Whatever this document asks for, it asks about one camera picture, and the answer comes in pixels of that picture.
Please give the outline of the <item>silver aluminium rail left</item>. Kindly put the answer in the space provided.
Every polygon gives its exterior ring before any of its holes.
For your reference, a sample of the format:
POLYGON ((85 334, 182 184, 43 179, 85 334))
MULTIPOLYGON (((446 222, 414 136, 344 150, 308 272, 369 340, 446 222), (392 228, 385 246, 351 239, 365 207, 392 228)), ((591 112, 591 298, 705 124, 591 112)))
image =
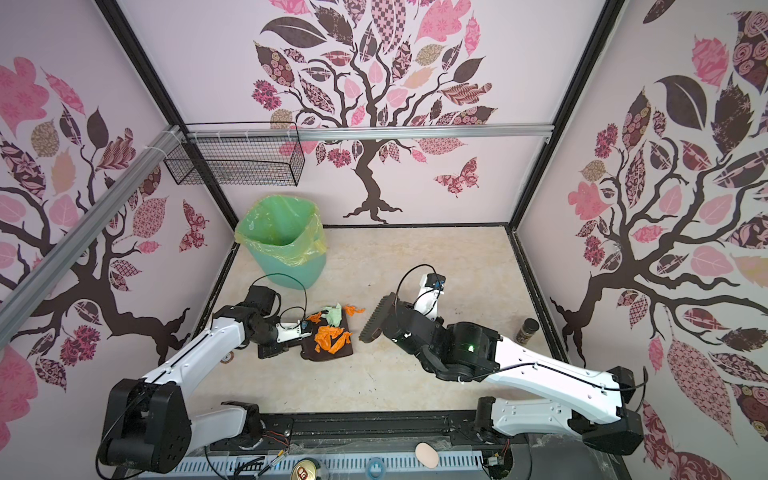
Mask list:
POLYGON ((6 346, 37 306, 54 289, 99 233, 155 167, 176 147, 184 135, 178 126, 167 126, 146 146, 78 223, 52 248, 41 264, 16 287, 1 305, 1 345, 6 346))

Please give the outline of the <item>dark brown dustpan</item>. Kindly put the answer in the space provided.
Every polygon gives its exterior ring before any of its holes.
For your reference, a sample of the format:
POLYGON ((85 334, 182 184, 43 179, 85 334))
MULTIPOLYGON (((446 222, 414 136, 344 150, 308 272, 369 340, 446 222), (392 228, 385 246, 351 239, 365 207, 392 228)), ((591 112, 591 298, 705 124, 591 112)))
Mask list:
POLYGON ((323 313, 315 313, 308 319, 310 335, 300 342, 300 356, 311 362, 326 362, 354 354, 352 333, 348 328, 346 312, 341 311, 338 326, 330 325, 323 313))

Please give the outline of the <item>silver aluminium rail back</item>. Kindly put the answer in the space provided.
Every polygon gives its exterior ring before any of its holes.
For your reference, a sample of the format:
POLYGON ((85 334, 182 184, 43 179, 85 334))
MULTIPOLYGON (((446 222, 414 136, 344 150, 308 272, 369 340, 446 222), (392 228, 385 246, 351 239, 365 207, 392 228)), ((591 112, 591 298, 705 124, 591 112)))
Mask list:
POLYGON ((272 129, 270 123, 258 129, 225 129, 225 124, 200 124, 193 130, 188 125, 190 140, 224 141, 242 140, 289 140, 289 141, 337 141, 337 140, 382 140, 382 139, 426 139, 426 138, 493 138, 493 137, 543 137, 549 138, 554 126, 546 123, 512 123, 482 125, 438 125, 438 126, 396 126, 396 127, 350 127, 350 128, 285 128, 272 129))

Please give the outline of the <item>beige oval disc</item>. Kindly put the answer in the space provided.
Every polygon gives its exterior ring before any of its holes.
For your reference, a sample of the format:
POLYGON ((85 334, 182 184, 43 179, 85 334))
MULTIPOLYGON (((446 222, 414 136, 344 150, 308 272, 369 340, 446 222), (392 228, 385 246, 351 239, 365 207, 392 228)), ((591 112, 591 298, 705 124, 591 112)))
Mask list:
POLYGON ((414 450, 416 459, 428 469, 436 469, 440 463, 439 453, 428 443, 419 443, 414 450))

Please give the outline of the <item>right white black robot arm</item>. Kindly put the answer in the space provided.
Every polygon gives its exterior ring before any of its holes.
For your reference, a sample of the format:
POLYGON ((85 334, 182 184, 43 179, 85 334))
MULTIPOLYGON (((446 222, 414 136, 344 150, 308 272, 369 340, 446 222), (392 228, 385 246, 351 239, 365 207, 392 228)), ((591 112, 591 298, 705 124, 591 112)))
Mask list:
POLYGON ((594 450, 622 456, 643 443, 642 418, 629 407, 639 385, 627 368, 578 368, 476 323, 445 324, 394 294, 381 299, 359 339, 371 343, 380 336, 414 356, 439 380, 488 383, 534 394, 532 400, 480 401, 481 429, 507 437, 571 435, 594 450))

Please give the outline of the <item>orange scrap right middle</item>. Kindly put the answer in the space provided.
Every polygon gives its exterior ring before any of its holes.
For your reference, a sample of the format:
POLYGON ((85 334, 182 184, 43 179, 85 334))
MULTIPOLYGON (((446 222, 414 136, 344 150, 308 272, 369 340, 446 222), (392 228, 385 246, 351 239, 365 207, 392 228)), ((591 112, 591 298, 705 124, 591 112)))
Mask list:
POLYGON ((340 352, 351 345, 352 332, 349 329, 348 320, 350 316, 362 314, 364 308, 357 308, 354 305, 344 305, 341 325, 338 328, 330 327, 321 319, 320 310, 308 317, 312 327, 311 338, 314 341, 315 353, 327 353, 337 356, 340 352))

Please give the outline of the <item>silver aluminium rail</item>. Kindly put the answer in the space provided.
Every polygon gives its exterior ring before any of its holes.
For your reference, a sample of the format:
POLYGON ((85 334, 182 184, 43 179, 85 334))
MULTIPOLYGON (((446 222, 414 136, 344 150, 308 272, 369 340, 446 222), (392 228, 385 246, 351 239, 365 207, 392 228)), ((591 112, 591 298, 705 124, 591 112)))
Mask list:
POLYGON ((41 264, 16 287, 1 305, 1 345, 6 346, 37 306, 54 289, 99 233, 155 167, 176 147, 184 135, 178 126, 167 126, 146 146, 78 223, 52 248, 41 264))
POLYGON ((493 137, 543 137, 549 138, 554 126, 546 123, 512 123, 482 125, 438 125, 438 126, 396 126, 396 127, 350 127, 350 128, 285 128, 272 129, 270 123, 258 129, 225 129, 225 124, 200 124, 193 130, 188 125, 190 140, 224 141, 242 140, 289 140, 289 141, 337 141, 337 140, 382 140, 382 139, 426 139, 426 138, 493 138, 493 137))

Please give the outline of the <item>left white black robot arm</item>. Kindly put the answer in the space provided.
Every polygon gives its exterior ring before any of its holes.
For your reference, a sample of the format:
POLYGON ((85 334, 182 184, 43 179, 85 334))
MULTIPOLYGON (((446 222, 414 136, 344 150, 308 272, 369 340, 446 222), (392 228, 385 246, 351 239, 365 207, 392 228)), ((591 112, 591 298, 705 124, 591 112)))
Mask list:
POLYGON ((215 312, 211 326, 171 359, 139 379, 119 381, 109 393, 95 467, 165 474, 189 453, 218 441, 258 444, 264 426, 257 405, 228 401, 216 411, 191 416, 187 402, 235 350, 255 345, 259 358, 270 358, 309 335, 306 317, 283 322, 281 305, 278 292, 253 285, 244 301, 215 312))

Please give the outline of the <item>green scrap front right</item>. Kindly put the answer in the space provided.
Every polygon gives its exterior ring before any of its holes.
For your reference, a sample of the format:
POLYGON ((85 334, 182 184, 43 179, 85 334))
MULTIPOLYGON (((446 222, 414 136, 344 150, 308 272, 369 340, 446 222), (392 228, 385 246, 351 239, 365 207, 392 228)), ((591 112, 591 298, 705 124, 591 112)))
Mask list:
POLYGON ((335 306, 326 306, 320 310, 321 319, 328 326, 338 328, 341 325, 343 317, 343 307, 337 303, 335 306))

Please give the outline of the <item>green bin with liner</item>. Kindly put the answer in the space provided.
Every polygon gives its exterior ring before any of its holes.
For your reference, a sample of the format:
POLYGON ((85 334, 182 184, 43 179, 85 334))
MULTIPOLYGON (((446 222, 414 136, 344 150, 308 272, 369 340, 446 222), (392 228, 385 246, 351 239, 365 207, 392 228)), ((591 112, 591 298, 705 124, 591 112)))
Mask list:
POLYGON ((237 224, 235 241, 271 281, 287 288, 312 287, 326 265, 320 211, 308 199, 270 195, 258 200, 237 224))

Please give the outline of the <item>small dark cylinder bottle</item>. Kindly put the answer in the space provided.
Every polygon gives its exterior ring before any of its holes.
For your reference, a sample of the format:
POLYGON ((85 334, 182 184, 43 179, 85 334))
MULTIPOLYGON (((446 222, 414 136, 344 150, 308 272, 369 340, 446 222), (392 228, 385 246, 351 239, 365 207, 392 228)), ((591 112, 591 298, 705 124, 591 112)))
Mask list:
POLYGON ((527 345, 539 330, 540 324, 536 319, 526 318, 515 335, 515 342, 519 345, 527 345))

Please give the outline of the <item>dark brown hand brush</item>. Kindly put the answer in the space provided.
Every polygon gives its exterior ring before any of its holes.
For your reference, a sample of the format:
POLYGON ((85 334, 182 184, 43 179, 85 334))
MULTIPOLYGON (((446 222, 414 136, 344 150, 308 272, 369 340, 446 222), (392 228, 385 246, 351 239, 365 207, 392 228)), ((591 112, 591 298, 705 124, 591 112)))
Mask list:
POLYGON ((381 335, 390 338, 396 333, 398 302, 395 292, 390 292, 379 301, 359 334, 362 343, 372 343, 381 335))

